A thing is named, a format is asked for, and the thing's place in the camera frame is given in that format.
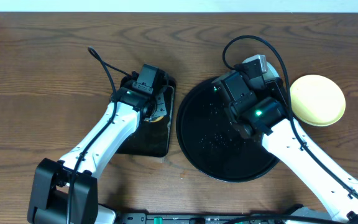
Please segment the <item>orange green scrub sponge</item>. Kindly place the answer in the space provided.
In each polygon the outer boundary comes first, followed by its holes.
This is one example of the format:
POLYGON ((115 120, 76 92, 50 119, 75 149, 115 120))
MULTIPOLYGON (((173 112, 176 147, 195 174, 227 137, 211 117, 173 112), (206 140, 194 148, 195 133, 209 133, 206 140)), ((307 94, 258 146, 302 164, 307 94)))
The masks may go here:
POLYGON ((161 119, 163 119, 163 116, 147 118, 145 119, 145 121, 148 123, 156 123, 159 122, 161 119))

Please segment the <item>yellow plate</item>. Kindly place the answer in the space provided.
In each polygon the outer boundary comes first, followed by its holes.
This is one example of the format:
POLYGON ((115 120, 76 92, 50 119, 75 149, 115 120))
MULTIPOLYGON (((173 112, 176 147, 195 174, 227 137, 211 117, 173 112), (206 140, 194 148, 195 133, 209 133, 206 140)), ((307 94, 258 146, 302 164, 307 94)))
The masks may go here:
POLYGON ((346 110, 346 99, 332 80, 321 75, 305 75, 290 87, 291 108, 304 123, 329 126, 339 121, 346 110))

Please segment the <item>light blue plate front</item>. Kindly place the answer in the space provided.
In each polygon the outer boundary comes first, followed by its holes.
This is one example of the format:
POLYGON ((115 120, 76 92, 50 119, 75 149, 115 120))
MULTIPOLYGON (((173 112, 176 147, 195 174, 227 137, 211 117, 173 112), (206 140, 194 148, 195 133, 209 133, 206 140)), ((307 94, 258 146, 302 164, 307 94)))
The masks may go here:
POLYGON ((243 61, 243 64, 247 69, 249 79, 263 78, 264 80, 269 80, 279 78, 278 72, 267 61, 265 55, 257 54, 249 57, 243 61))

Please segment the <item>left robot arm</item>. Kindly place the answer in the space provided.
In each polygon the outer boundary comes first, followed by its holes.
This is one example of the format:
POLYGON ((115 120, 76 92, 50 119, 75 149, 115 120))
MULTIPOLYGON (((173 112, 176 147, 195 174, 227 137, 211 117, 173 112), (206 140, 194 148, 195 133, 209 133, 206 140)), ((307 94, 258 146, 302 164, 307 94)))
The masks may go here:
POLYGON ((142 119, 126 103, 137 94, 124 90, 86 137, 58 161, 43 159, 35 169, 27 220, 29 223, 114 223, 117 213, 98 202, 98 180, 113 155, 163 157, 168 152, 172 123, 172 89, 158 95, 157 122, 142 119))

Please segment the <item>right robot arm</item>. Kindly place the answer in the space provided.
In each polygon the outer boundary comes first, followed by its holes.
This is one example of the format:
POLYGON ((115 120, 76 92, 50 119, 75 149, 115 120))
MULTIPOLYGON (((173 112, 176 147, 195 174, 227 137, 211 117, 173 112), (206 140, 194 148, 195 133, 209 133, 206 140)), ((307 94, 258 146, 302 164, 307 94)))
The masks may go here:
POLYGON ((257 99, 241 112, 245 137, 261 135, 261 146, 285 163, 317 196, 332 220, 358 223, 358 180, 330 158, 303 130, 300 122, 327 126, 346 109, 342 90, 321 75, 305 75, 283 97, 282 80, 244 77, 257 99))

